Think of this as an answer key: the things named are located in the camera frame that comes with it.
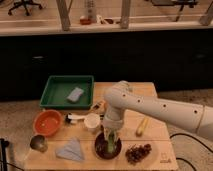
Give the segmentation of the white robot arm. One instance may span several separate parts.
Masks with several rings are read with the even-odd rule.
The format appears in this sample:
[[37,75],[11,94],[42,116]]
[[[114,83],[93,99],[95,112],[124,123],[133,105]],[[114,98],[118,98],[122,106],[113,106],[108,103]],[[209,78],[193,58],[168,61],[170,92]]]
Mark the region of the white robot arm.
[[213,107],[137,95],[127,81],[106,89],[104,100],[107,109],[103,126],[111,131],[120,130],[125,111],[132,110],[213,141]]

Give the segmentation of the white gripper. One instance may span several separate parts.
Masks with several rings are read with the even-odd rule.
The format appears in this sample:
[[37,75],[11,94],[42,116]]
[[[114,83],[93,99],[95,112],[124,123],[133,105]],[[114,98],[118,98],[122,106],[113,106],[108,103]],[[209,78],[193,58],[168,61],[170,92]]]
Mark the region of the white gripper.
[[[124,114],[122,112],[107,112],[104,116],[103,126],[110,130],[120,130],[124,125]],[[104,128],[104,139],[108,141],[109,130]],[[119,139],[119,131],[114,131],[114,142]]]

